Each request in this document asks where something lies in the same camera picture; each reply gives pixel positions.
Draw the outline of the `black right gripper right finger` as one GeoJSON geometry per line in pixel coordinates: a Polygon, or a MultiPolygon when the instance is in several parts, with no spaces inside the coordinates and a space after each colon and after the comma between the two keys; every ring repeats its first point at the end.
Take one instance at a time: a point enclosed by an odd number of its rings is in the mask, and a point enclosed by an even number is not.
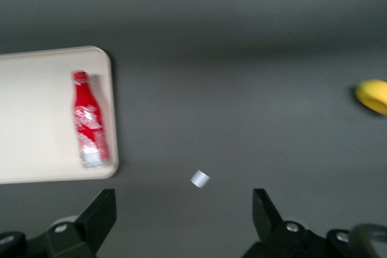
{"type": "Polygon", "coordinates": [[[264,189],[254,189],[252,219],[259,241],[244,257],[309,257],[305,249],[307,230],[283,220],[264,189]]]}

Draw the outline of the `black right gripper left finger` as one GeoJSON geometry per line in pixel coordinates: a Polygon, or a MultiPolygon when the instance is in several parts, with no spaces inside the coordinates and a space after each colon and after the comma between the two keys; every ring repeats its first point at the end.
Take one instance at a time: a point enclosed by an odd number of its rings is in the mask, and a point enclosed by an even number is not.
{"type": "Polygon", "coordinates": [[[114,189],[104,189],[75,219],[45,233],[48,257],[96,257],[117,219],[114,189]]]}

